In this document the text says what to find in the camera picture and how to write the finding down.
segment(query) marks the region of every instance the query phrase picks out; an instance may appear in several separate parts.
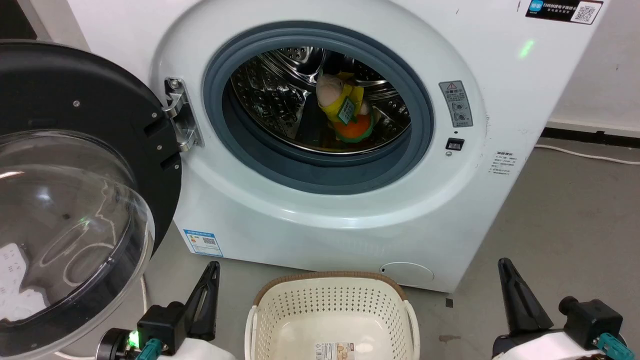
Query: blue label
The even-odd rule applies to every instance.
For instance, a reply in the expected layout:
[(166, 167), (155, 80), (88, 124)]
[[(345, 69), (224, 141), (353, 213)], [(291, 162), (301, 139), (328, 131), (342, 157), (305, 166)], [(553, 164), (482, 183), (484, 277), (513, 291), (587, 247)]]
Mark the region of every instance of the blue label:
[(218, 239), (212, 233), (183, 229), (187, 242), (196, 254), (219, 256), (224, 258)]
[(531, 4), (529, 5), (529, 10), (531, 10), (532, 12), (538, 12), (540, 10), (542, 10), (542, 6), (545, 4), (544, 1), (542, 0), (533, 0), (531, 1)]

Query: white cable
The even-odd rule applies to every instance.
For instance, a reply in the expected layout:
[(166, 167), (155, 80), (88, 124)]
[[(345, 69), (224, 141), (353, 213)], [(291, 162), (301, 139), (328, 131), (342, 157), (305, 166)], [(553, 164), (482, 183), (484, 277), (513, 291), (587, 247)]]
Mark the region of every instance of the white cable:
[(627, 165), (640, 165), (640, 161), (627, 161), (627, 160), (620, 160), (620, 159), (614, 159), (614, 158), (607, 158), (605, 156), (595, 156), (595, 155), (581, 154), (579, 152), (573, 152), (573, 151), (569, 151), (569, 150), (562, 149), (560, 147), (555, 147), (555, 146), (538, 144), (538, 145), (536, 145), (536, 147), (539, 147), (541, 149), (550, 149), (550, 150), (560, 151), (560, 152), (564, 152), (566, 154), (580, 156), (581, 158), (589, 158), (589, 159), (596, 159), (596, 160), (611, 161), (611, 162), (614, 162), (614, 163), (627, 164)]
[[(148, 310), (148, 307), (147, 307), (148, 298), (147, 298), (147, 282), (145, 281), (144, 275), (140, 277), (140, 287), (142, 288), (142, 308), (144, 310), (144, 313), (146, 313)], [(62, 351), (57, 351), (56, 355), (63, 357), (67, 360), (94, 360), (95, 359), (95, 357), (93, 356), (73, 356), (73, 355), (65, 354)]]

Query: gray rubber gasket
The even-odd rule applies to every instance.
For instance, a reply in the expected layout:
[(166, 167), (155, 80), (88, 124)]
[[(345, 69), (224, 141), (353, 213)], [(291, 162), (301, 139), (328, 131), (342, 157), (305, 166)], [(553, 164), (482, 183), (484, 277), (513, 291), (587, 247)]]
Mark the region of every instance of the gray rubber gasket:
[[(314, 154), (261, 136), (262, 129), (247, 121), (248, 115), (235, 99), (229, 77), (256, 54), (303, 45), (337, 51), (374, 68), (402, 96), (412, 117), (411, 128), (388, 148), (354, 156)], [(205, 74), (203, 100), (216, 134), (246, 166), (301, 191), (346, 195), (390, 184), (423, 157), (431, 141), (433, 111), (426, 89), (417, 80), (398, 55), (362, 34), (317, 22), (279, 22), (242, 33), (216, 53)]]

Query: transparent door glass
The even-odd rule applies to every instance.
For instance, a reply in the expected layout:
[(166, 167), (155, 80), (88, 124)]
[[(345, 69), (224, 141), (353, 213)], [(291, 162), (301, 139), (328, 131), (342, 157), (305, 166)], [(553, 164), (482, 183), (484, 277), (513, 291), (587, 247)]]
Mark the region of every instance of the transparent door glass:
[[(0, 357), (32, 359), (77, 340), (119, 305), (151, 255), (154, 223), (120, 182), (125, 167), (93, 142), (0, 140)], [(83, 161), (55, 159), (66, 152)]]

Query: basket handle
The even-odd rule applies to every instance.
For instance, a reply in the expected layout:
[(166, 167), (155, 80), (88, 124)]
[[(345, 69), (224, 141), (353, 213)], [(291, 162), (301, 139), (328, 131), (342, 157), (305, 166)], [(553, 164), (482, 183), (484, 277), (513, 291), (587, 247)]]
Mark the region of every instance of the basket handle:
[(253, 317), (257, 311), (257, 306), (252, 306), (249, 310), (249, 316), (246, 318), (246, 326), (244, 327), (244, 360), (253, 360), (253, 350), (255, 348), (255, 331), (256, 326)]
[(411, 323), (411, 334), (413, 340), (413, 360), (420, 359), (420, 329), (418, 328), (418, 318), (415, 316), (413, 306), (409, 303), (409, 300), (404, 301), (406, 312), (409, 314), (409, 322)]

